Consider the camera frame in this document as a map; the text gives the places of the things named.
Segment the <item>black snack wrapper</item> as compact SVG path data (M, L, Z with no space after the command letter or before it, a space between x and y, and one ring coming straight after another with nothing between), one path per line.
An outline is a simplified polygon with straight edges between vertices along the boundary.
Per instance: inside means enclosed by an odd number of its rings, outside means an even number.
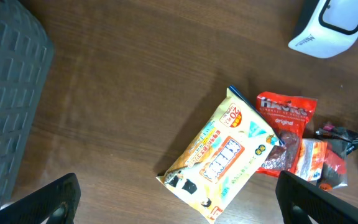
M327 143L317 186L324 191L347 187L347 156L358 150L358 133L327 122L314 136Z

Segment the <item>orange tissue pack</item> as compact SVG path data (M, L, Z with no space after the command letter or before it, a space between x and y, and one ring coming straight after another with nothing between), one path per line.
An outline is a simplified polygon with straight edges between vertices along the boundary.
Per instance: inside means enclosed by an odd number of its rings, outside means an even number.
M328 143L317 139L302 139L295 175L314 181L321 177Z

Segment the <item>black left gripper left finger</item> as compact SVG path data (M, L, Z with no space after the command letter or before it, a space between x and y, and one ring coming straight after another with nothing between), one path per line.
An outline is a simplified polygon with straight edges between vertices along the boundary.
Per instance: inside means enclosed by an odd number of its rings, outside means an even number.
M0 210L0 224L73 224L80 197L77 176L68 173Z

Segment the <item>red candy bag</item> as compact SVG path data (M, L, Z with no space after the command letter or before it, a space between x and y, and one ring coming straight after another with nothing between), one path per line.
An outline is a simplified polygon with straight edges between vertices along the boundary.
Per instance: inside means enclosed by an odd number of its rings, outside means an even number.
M314 98L267 91L257 96L256 108L282 141L274 146L258 168L258 173L278 177L283 170L295 171L303 133L314 115L317 102Z

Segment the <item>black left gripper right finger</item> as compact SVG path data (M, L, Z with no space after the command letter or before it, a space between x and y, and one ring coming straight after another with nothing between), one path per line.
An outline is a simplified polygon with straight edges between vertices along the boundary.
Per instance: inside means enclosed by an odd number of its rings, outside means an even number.
M282 171L275 188L285 224L358 224L358 208L319 189L289 171Z

